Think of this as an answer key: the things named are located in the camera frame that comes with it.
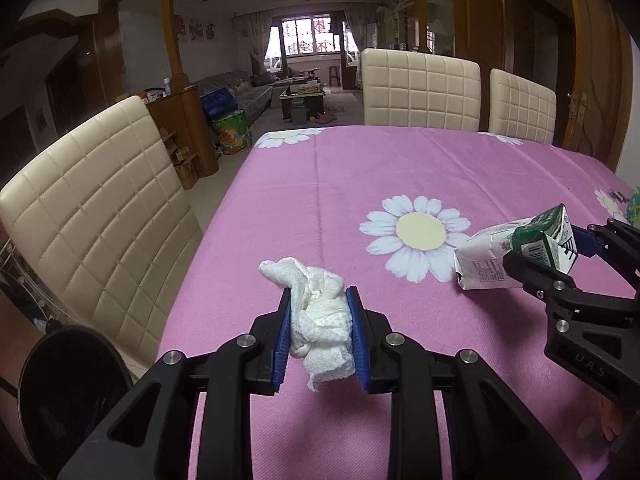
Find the right hand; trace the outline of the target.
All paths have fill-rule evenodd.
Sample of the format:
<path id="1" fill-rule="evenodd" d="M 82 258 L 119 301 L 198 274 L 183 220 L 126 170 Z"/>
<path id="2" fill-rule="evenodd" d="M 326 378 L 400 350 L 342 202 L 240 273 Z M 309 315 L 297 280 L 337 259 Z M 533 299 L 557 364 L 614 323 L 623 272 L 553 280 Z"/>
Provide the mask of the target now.
<path id="1" fill-rule="evenodd" d="M 599 408 L 601 429 L 605 439 L 613 442 L 622 434 L 631 416 L 604 396 L 599 398 Z"/>

